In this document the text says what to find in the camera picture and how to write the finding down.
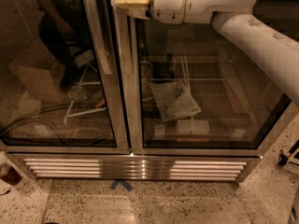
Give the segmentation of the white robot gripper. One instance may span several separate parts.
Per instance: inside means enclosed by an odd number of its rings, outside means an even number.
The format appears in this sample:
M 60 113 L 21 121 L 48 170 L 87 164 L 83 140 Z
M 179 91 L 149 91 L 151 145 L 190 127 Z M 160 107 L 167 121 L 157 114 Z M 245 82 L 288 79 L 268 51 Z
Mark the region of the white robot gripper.
M 185 0 L 111 0 L 113 7 L 121 8 L 145 7 L 148 4 L 150 4 L 150 15 L 155 20 L 162 23 L 183 23 Z M 129 8 L 128 15 L 140 20 L 150 18 L 147 10 L 143 8 Z

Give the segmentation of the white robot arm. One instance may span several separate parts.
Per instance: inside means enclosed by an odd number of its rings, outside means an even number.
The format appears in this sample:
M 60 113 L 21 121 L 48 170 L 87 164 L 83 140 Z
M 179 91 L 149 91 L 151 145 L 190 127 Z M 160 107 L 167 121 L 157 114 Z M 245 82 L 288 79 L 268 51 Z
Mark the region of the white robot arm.
M 210 24 L 246 53 L 299 105 L 299 43 L 252 14 L 257 0 L 111 0 L 134 18 L 168 24 Z

